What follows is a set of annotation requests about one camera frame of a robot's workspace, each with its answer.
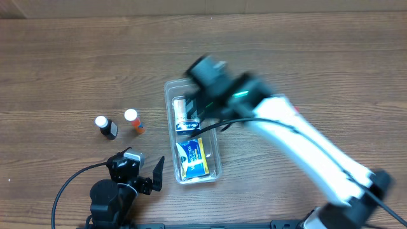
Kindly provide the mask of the blue yellow VapoDrops box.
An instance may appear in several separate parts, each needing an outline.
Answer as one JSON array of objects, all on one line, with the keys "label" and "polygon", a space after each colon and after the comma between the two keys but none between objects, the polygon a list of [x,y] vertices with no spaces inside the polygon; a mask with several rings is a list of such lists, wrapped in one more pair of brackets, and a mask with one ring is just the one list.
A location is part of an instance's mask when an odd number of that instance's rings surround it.
[{"label": "blue yellow VapoDrops box", "polygon": [[176,144],[176,148],[181,161],[183,180],[209,175],[209,167],[201,138],[179,142]]}]

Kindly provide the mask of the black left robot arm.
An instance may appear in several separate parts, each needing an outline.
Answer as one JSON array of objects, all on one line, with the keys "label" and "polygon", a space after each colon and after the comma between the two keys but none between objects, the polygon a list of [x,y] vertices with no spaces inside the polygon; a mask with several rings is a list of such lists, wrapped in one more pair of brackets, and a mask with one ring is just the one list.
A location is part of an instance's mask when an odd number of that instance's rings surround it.
[{"label": "black left robot arm", "polygon": [[162,189],[162,156],[153,169],[153,177],[139,175],[144,164],[144,155],[131,147],[110,157],[106,162],[109,179],[95,183],[90,190],[91,228],[138,228],[127,216],[135,199]]}]

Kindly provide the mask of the white blue plaster box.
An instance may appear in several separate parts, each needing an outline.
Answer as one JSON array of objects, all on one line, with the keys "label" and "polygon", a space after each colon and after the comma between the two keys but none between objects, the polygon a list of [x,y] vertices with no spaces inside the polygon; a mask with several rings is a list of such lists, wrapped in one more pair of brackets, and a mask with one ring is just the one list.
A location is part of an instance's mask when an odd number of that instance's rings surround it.
[{"label": "white blue plaster box", "polygon": [[188,135],[200,130],[200,119],[195,111],[191,115],[187,112],[186,99],[183,96],[175,97],[172,101],[174,108],[175,128],[177,135]]}]

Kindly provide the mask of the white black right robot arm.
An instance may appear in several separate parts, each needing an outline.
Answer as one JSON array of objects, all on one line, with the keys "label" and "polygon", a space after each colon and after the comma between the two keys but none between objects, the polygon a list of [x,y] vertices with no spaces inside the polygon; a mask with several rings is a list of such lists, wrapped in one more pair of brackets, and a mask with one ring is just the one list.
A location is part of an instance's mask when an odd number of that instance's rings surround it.
[{"label": "white black right robot arm", "polygon": [[298,228],[362,228],[385,197],[392,179],[347,156],[313,127],[283,94],[258,76],[233,77],[222,62],[203,55],[185,72],[198,87],[187,96],[188,114],[217,119],[211,128],[243,123],[285,153],[328,202],[298,222]]}]

